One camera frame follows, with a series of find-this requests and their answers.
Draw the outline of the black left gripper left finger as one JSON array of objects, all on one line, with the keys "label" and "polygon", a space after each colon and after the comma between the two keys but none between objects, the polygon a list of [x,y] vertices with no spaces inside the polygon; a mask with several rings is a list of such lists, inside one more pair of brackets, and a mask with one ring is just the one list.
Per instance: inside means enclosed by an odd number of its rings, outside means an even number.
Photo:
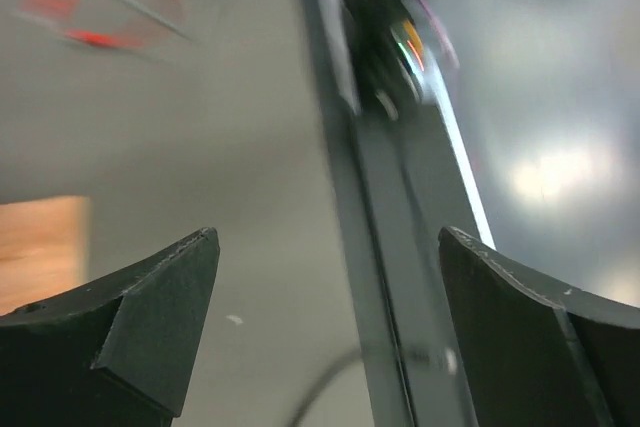
[{"label": "black left gripper left finger", "polygon": [[4,426],[169,426],[182,413],[220,247],[203,228],[1,318]]}]

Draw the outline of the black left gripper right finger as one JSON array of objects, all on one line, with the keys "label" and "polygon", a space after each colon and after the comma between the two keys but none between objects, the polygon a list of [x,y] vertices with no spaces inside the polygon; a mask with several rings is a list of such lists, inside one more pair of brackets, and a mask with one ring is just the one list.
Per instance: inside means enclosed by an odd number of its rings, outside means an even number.
[{"label": "black left gripper right finger", "polygon": [[457,228],[439,259],[481,426],[636,426],[639,310],[515,262]]}]

